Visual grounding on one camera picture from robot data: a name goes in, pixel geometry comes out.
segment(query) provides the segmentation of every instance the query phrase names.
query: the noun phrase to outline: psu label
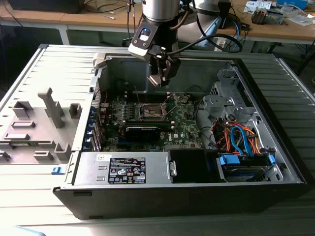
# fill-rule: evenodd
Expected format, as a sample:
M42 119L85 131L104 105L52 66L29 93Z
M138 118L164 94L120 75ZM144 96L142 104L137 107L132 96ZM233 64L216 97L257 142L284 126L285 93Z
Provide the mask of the psu label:
M110 158L108 183L146 183L146 159Z

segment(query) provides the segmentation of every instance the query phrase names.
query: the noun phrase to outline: metal grid surface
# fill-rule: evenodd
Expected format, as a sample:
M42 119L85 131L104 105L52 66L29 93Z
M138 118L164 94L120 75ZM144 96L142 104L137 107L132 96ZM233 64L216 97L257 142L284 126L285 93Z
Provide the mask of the metal grid surface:
M127 54L127 50L121 48L51 45L47 49L40 50L35 69L29 69L31 73L19 87L27 86L26 83L32 81L40 81L42 78L51 78L52 74L59 73L60 78L63 78L60 79L63 85L69 83L68 85L74 86L74 88L67 86L60 95L66 94L67 98L80 103L82 97L79 87L86 87L89 84L92 67L89 67L89 64L95 52ZM227 59L232 57L225 53L199 52L198 54L214 59L218 55ZM273 55L238 54L238 57L243 59L288 135L314 173L313 99L308 97L305 88L290 74L286 65L276 60ZM55 67L53 70L52 64L58 66L57 69ZM58 85L57 81L47 80L47 82L52 86ZM71 89L76 91L75 94L71 93ZM3 109L0 114L3 116L5 112L8 112L7 109ZM78 220L52 194L51 187L57 186L58 182L64 180L64 176L50 175L53 167L52 165L0 166L1 199L5 199L0 201L0 215L5 216L1 223L26 226L42 231L48 236L76 233L87 236L315 234L315 191L298 200L279 203L258 215Z

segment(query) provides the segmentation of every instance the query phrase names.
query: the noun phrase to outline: black wire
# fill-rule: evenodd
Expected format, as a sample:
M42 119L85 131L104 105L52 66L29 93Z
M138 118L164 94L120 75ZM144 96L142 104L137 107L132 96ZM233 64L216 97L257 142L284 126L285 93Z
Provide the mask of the black wire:
M238 51L228 51L228 50L226 50L225 48L223 48L223 47L217 45L216 43L214 43L213 41L211 41L212 44L215 45L215 47L219 48L220 50L222 50L222 51L224 51L224 52L228 52L228 53L239 53L239 52L241 52L242 49L243 49L242 44L241 44L237 39L235 39L235 38L233 38L233 37L231 37L231 36L229 36L229 35L226 35L226 34L216 33L216 34L213 34L213 35L208 35L208 36L206 36L206 37L202 37L202 38L200 38L200 39L194 41L193 43L190 43L190 44L184 46L183 48L181 48L181 49L179 49L179 50L166 53L166 55L167 55L167 56L172 56L172 55L181 53L181 52L185 51L186 49L191 48L192 46L196 45L197 43L202 42L203 40L206 40L206 39L209 39L209 38L215 38L215 37L221 37L221 38L229 39L229 40L233 41L233 42L239 47Z
M196 9L195 0L192 0L192 5L193 5L193 8ZM213 46L215 46L216 48L222 50L223 52L239 53L239 52L242 51L242 48L243 48L243 47L242 47L241 43L239 43L237 39L232 38L232 37L229 36L229 35L225 35L225 34L215 34L215 35L217 35L216 37L219 37L219 35L221 35L222 38L227 38L227 39L230 39L230 40L232 40L233 42L235 42L235 43L239 46L239 50L238 50L238 51L228 51L228 50L226 50L225 48L223 48L223 47L219 46L218 44L216 44L215 42L213 42L212 40L210 40L210 38L214 38L215 35L208 35L208 36L206 35L206 33L203 31L202 26L201 26L201 24L200 24L200 21L199 21L199 18L198 18L198 14L197 14L197 25L198 25L198 28L199 28L200 32L201 32L202 35L203 35L203 38L200 38L199 40L197 40L197 41L195 41L195 42L193 42L193 43L187 45L187 46L185 47L186 49L192 47L193 45L195 45L195 44L197 44L197 43L199 43L199 42L201 42L201 41L203 41L203 40L207 40L209 43L211 43L211 44L212 44Z
M132 0L132 15L133 15L133 29L134 34L136 34L136 16L135 16L135 9L134 9L134 0Z
M199 86L199 85L189 85L189 86L185 89L184 94L186 94L186 93L187 93L187 90L188 90L189 88L191 88L191 87L197 87L197 88L199 88L203 93L206 93L205 90L203 90L203 88L202 88L201 86Z
M2 3L6 9L6 11L13 17L13 19L21 26L23 27L23 25L12 15L12 13L8 10L8 8L6 7L5 3L4 3L4 0L2 0Z
M127 31L128 31L129 44L131 44L130 32L129 32L129 12L127 12Z
M91 10L88 10L86 7L84 7L88 12L92 12L92 13L106 13L106 12L111 12L111 11L116 11L118 9L121 9L121 8L124 8L126 6L120 6L120 7L117 7L115 9L111 9L111 10L108 10L108 11L91 11Z
M86 3L84 3L84 5L89 4L90 2L92 2L93 0L89 0Z
M306 52L304 52L304 51L300 48L301 45L295 43L295 46L298 48L298 50L300 50L303 54L306 55Z
M117 0L117 2L115 2L115 3L111 3L111 4L103 4L103 5L101 5L101 6L99 6L98 8L97 8L97 10L99 11L102 7L104 7L104 6L113 6L113 5L116 5L117 3L119 3L121 0Z
M5 70L5 76L6 76L6 82L9 89L9 77L8 77L8 70L6 67L6 58L5 58L5 48L3 43L3 36L2 36L2 25L0 24L0 38L1 38L1 45L2 45L2 52L3 52L3 59L4 59L4 70Z
M139 27L140 24L141 24L142 18L143 18L143 13L141 13L141 16L140 16L140 19L139 19L139 22L138 22L138 27Z

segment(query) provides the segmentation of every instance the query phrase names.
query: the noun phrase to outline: workbench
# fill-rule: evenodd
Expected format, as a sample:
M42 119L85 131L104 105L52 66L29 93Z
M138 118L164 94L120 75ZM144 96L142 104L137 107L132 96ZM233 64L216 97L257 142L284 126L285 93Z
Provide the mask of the workbench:
M64 83L70 86L81 84L87 91L89 82L93 77L93 56L99 52L125 52L124 48L88 47L66 45L43 45L39 48L25 69L21 72L7 95L0 102L0 135L4 132L3 122L10 120L11 104L16 98L33 99L32 85L54 86L52 70L58 71L59 79L65 78ZM210 57L228 58L230 54L216 52L207 53ZM314 109L311 104L312 95L292 73L281 59L271 54L245 54L238 57L252 74L259 88L264 91L275 113L282 117L282 121L290 126L295 124L297 132L291 132L293 137L303 137L299 127L306 127L312 123L311 116ZM84 102L82 93L69 90L65 86L61 92L55 91L59 101L67 105L76 101ZM290 112L283 111L288 107ZM296 122L287 117L309 117L303 122ZM301 147L301 154L305 163L314 168L314 142L310 138L308 147ZM55 235L300 235L315 232L315 200L314 191L297 200L289 200L272 206L260 214L237 215L210 215L194 217L160 217L136 219L102 219L79 220L73 216L52 192L52 187L65 179L65 175L51 175L56 164L48 165L0 165L0 215L1 224L5 226L19 225L45 233L47 236Z
M97 4L104 4L105 0L98 0ZM282 43L312 44L315 39L315 30L313 25L301 26L288 19L285 19L282 25L255 25L252 24L251 14L244 13L244 7L247 0L233 0L232 5L236 15L242 22L250 24L251 29L246 36L247 41L267 41ZM115 6L123 6L124 2L119 2ZM58 12L41 12L41 11L17 11L12 10L6 2L7 9L24 27L51 28L58 29L64 45L69 45L67 30L90 30L90 31L110 31L110 32L127 32L126 28L126 10L121 8L115 11L115 20L109 19L98 13L88 12L83 9L79 14L66 14ZM142 8L140 4L135 5L136 26L141 16ZM314 6L307 6L306 11L315 11ZM20 26L14 18L7 12L2 3L0 3L0 22L2 25ZM132 14L129 19L130 32L133 32ZM232 25L226 29L218 30L218 33L229 35L235 34Z

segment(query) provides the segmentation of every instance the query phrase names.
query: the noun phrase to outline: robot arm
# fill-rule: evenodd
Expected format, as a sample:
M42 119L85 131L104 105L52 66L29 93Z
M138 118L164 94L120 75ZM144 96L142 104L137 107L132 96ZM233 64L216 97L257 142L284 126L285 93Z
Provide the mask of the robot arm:
M196 10L189 3L180 5L180 0L143 0L143 21L129 46L130 53L148 61L151 74L148 77L154 86L165 86L174 77L180 60L167 56L177 46L177 29L192 23Z

